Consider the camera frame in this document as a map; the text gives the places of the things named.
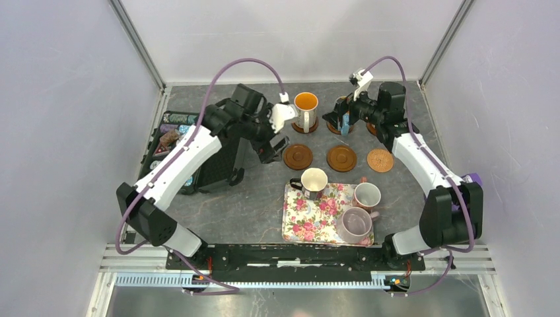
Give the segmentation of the wooden coaster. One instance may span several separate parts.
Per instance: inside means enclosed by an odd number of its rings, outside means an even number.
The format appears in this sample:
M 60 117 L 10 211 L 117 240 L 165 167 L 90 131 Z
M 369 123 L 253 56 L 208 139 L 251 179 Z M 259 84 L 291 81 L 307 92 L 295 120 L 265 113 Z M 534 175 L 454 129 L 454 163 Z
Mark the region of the wooden coaster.
M 357 155 L 346 145 L 332 147 L 326 155 L 329 167 L 336 172 L 349 172 L 357 165 Z
M 313 153 L 309 147 L 303 144 L 294 144 L 283 151 L 283 162 L 292 170 L 304 170 L 313 161 Z
M 296 123 L 292 123 L 291 127 L 298 133 L 301 134 L 309 134 L 309 133 L 313 133 L 314 131 L 316 131 L 318 129 L 319 126 L 319 120 L 316 120 L 315 124 L 309 128 L 309 130 L 307 132 L 305 132 L 305 130 L 301 127 L 299 127 Z
M 374 136 L 377 136 L 377 130 L 375 125 L 371 124 L 371 123 L 367 123 L 367 129 L 369 131 L 369 133 L 371 133 Z
M 326 125 L 327 125 L 327 128 L 328 128 L 332 133 L 334 133 L 334 134 L 336 134 L 336 135 L 348 135 L 348 134 L 350 134 L 350 133 L 354 130 L 354 128 L 355 128 L 354 125 L 350 125 L 348 131 L 345 132 L 345 133 L 342 133 L 342 132 L 340 132 L 339 130 L 337 130 L 330 122 L 326 122 Z

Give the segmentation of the blue mug yellow inside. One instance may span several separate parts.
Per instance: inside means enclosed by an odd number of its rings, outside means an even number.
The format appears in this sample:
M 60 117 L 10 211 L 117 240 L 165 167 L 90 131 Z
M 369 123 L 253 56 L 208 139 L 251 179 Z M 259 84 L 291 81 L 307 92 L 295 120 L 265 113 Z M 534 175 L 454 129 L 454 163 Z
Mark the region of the blue mug yellow inside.
M 335 112 L 337 114 L 337 133 L 348 135 L 351 125 L 349 124 L 349 110 L 346 104 L 347 97 L 340 96 L 335 102 Z

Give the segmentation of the cork coaster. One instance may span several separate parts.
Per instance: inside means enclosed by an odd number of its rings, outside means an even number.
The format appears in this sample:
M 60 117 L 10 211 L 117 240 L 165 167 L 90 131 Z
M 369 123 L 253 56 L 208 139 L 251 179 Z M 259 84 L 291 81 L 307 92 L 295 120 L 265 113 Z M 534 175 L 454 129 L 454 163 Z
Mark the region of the cork coaster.
M 376 172 L 388 172 L 394 166 L 394 158 L 386 149 L 373 149 L 367 155 L 367 164 Z

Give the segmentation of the floral mug orange inside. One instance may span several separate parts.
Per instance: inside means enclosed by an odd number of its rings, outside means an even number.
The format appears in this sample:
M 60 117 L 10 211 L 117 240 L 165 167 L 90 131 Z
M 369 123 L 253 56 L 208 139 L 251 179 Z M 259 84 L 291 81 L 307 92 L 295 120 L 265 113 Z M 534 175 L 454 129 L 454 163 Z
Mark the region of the floral mug orange inside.
M 317 107 L 318 97 L 311 92 L 301 92 L 296 95 L 294 105 L 298 110 L 298 117 L 295 119 L 299 127 L 303 128 L 305 132 L 312 127 L 317 120 Z

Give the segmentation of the white floral mug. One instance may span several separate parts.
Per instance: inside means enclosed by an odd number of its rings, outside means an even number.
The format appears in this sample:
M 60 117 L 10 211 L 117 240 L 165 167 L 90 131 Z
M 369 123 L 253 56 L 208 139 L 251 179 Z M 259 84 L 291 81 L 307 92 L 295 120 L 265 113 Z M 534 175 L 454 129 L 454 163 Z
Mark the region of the white floral mug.
M 363 176 L 353 192 L 353 207 L 360 207 L 371 213 L 380 200 L 380 189 Z

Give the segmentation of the black mug cream inside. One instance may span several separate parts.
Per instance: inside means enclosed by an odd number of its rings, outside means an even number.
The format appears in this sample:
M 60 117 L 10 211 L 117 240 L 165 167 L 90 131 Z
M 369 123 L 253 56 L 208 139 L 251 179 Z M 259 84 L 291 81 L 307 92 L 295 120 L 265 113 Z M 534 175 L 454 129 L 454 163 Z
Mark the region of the black mug cream inside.
M 301 191 L 306 199 L 316 201 L 322 197 L 328 185 L 328 176 L 320 168 L 308 168 L 300 178 L 292 178 L 289 185 Z

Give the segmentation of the lilac mug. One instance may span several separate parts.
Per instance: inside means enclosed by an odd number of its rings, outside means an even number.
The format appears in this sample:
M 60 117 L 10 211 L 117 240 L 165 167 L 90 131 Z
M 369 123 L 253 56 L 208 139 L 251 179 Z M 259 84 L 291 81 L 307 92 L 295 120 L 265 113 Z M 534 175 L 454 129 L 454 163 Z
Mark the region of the lilac mug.
M 342 241 L 358 244 L 372 232 L 373 222 L 379 216 L 377 211 L 370 213 L 360 207 L 348 208 L 337 219 L 336 232 Z

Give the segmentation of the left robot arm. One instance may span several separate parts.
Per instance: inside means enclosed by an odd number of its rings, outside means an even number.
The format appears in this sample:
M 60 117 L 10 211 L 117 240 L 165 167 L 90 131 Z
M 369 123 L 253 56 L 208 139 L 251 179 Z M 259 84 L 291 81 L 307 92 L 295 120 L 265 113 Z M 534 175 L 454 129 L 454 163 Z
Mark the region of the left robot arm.
M 280 102 L 272 104 L 262 93 L 239 84 L 231 97 L 204 107 L 196 125 L 154 170 L 132 186 L 124 182 L 117 188 L 122 223 L 151 245 L 181 253 L 190 268 L 203 267 L 207 250 L 201 247 L 202 239 L 165 211 L 188 178 L 232 141 L 249 141 L 262 164 L 281 159 L 289 139 L 272 141 L 297 111 L 286 92 L 279 96 Z

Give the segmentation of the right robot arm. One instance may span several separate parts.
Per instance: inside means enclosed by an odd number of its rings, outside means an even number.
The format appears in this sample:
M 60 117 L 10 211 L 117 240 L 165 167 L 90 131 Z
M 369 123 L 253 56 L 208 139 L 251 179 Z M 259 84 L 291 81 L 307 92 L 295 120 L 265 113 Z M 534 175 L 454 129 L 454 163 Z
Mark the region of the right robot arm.
M 483 189 L 477 181 L 455 175 L 427 146 L 416 126 L 405 117 L 406 88 L 383 82 L 375 99 L 353 92 L 335 102 L 323 119 L 342 131 L 363 121 L 373 125 L 377 139 L 399 159 L 421 186 L 425 205 L 418 225 L 386 237 L 382 263 L 399 269 L 408 254 L 441 247 L 470 252 L 483 228 Z

